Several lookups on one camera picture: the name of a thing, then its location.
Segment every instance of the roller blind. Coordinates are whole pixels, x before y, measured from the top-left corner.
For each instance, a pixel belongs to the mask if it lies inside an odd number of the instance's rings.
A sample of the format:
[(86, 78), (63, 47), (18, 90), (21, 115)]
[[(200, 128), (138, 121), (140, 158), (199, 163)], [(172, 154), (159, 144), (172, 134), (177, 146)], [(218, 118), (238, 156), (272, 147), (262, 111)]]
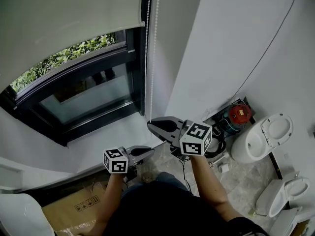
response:
[(46, 57), (143, 26), (141, 0), (0, 0), (0, 91)]

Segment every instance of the tiled floor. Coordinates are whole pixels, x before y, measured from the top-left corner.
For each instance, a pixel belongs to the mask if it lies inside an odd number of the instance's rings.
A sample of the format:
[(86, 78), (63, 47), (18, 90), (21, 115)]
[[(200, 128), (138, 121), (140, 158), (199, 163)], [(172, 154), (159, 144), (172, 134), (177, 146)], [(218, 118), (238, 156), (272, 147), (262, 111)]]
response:
[[(138, 177), (128, 185), (131, 186), (139, 182), (140, 176), (144, 172), (152, 172), (156, 177), (159, 172), (163, 171), (173, 174), (185, 184), (183, 166), (179, 162), (179, 159), (170, 153), (169, 145), (164, 143), (156, 147), (155, 150), (153, 157), (148, 162), (138, 166)], [(231, 204), (242, 215), (269, 231), (275, 220), (274, 218), (271, 219), (258, 215), (252, 217), (248, 215), (248, 212), (255, 207), (257, 198), (269, 182), (272, 179), (277, 179), (270, 158), (267, 156), (257, 163), (243, 165), (238, 164), (231, 158), (224, 160), (223, 162), (229, 164), (230, 170), (228, 172), (224, 174), (219, 173), (217, 166), (214, 166), (213, 170), (226, 189)], [(193, 194), (199, 196), (190, 161), (185, 163), (185, 174)]]

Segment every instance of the black window frame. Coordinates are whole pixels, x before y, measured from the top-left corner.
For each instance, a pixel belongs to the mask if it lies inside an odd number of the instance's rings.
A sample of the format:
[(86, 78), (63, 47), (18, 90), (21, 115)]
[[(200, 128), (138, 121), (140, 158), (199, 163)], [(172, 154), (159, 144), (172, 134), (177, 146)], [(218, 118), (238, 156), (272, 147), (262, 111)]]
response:
[[(142, 0), (141, 17), (143, 21), (147, 19), (148, 2), (148, 0)], [(136, 112), (143, 116), (146, 28), (127, 29), (125, 37), (125, 45), (106, 52), (100, 51), (95, 56), (74, 62), (66, 69), (56, 68), (44, 75), (46, 78), (39, 78), (38, 80), (42, 80), (40, 83), (35, 80), (19, 94), (8, 86), (0, 94), (0, 107), (30, 128), (62, 146)], [(114, 105), (105, 106), (66, 125), (39, 104), (64, 87), (124, 63), (129, 75), (129, 86), (131, 85), (133, 89), (131, 98), (120, 99)]]

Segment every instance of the jeans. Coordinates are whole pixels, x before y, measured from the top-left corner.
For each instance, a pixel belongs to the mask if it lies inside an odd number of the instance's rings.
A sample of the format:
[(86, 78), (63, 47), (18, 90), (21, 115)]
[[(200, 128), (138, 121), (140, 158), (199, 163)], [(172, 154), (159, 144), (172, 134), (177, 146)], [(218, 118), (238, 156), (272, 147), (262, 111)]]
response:
[[(167, 172), (161, 172), (158, 177), (156, 178), (156, 181), (158, 182), (164, 182), (171, 184), (175, 187), (178, 187), (184, 191), (188, 191), (187, 188), (179, 181), (177, 180), (172, 174), (167, 173)], [(129, 193), (130, 191), (134, 191), (135, 189), (139, 188), (140, 186), (144, 185), (144, 183), (136, 183), (127, 190), (125, 190), (122, 194), (122, 198)]]

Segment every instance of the green foliage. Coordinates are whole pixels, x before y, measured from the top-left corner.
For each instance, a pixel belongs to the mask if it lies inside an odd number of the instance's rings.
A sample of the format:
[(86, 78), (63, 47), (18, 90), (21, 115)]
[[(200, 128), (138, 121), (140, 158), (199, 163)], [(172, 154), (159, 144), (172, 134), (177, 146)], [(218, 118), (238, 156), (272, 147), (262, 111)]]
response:
[(76, 59), (77, 57), (98, 50), (102, 47), (109, 46), (116, 43), (114, 33), (102, 35), (92, 38), (82, 43), (75, 44), (66, 48), (52, 56), (44, 59), (40, 63), (33, 66), (30, 70), (23, 73), (19, 78), (11, 83), (11, 87), (19, 92), (24, 87), (32, 83), (34, 80), (48, 73), (52, 69), (66, 63), (68, 60)]

